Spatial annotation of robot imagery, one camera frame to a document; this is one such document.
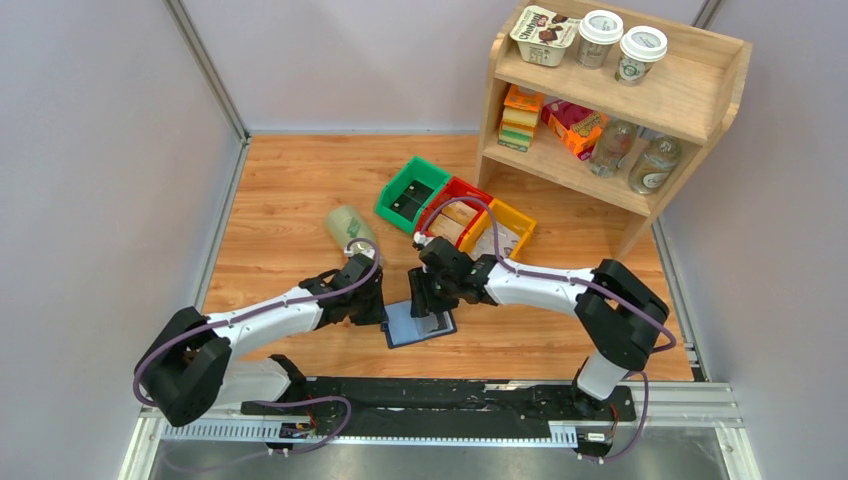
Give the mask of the green liquid plastic bottle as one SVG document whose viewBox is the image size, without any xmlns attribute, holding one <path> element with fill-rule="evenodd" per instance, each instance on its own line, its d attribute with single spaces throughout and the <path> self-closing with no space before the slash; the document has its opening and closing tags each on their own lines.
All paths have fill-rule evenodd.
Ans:
<svg viewBox="0 0 848 480">
<path fill-rule="evenodd" d="M 377 236 L 362 215 L 351 205 L 332 210 L 324 219 L 324 226 L 334 241 L 344 248 L 351 241 L 368 241 L 373 247 L 378 244 Z"/>
</svg>

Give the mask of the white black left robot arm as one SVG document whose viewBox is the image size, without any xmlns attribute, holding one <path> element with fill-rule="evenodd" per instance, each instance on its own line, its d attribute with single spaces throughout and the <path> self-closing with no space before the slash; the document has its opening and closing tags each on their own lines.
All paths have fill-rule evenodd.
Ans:
<svg viewBox="0 0 848 480">
<path fill-rule="evenodd" d="M 248 307 L 208 315 L 193 306 L 180 309 L 136 365 L 133 393 L 174 427 L 214 407 L 245 402 L 269 402 L 281 414 L 296 413 L 306 389 L 291 362 L 280 355 L 245 362 L 243 356 L 344 320 L 382 323 L 387 318 L 382 278 L 379 261 L 359 253 L 340 269 Z"/>
</svg>

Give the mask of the blue leather card holder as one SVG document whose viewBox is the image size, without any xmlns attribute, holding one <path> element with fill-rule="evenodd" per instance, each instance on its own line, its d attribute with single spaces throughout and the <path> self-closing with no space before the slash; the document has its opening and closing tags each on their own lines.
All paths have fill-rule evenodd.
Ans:
<svg viewBox="0 0 848 480">
<path fill-rule="evenodd" d="M 386 306 L 388 319 L 381 324 L 381 331 L 385 334 L 389 349 L 400 348 L 433 338 L 423 338 L 419 331 L 419 320 L 410 315 L 411 301 L 402 301 Z"/>
</svg>

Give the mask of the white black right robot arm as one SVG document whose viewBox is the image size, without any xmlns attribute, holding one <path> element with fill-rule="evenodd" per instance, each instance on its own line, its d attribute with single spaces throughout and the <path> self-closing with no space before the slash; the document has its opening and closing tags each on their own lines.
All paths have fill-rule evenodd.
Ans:
<svg viewBox="0 0 848 480">
<path fill-rule="evenodd" d="M 650 356 L 674 348 L 668 306 L 621 262 L 557 269 L 523 264 L 498 254 L 472 259 L 442 237 L 414 236 L 420 267 L 410 270 L 412 314 L 442 313 L 469 305 L 528 306 L 575 317 L 595 351 L 570 392 L 573 410 L 592 419 L 605 411 L 617 384 L 643 370 Z"/>
</svg>

